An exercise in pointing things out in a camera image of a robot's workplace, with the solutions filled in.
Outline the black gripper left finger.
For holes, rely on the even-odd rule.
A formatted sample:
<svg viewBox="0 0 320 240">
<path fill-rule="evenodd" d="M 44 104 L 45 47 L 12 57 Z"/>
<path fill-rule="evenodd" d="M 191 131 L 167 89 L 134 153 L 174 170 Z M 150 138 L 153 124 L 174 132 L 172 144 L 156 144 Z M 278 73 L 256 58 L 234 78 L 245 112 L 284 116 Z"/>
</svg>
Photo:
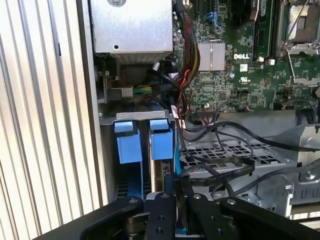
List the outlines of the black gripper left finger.
<svg viewBox="0 0 320 240">
<path fill-rule="evenodd" d="M 160 192 L 153 199 L 125 196 L 42 234 L 40 240 L 173 240 L 176 198 Z"/>
</svg>

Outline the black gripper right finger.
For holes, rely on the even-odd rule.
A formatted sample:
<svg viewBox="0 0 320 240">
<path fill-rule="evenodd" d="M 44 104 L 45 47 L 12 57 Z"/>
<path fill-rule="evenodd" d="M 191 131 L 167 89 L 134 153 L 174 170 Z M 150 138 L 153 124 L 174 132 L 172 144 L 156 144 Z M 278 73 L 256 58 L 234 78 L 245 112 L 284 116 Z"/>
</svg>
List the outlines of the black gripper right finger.
<svg viewBox="0 0 320 240">
<path fill-rule="evenodd" d="M 190 226 L 206 240 L 318 240 L 299 222 L 235 197 L 219 202 L 197 193 L 187 197 Z"/>
</svg>

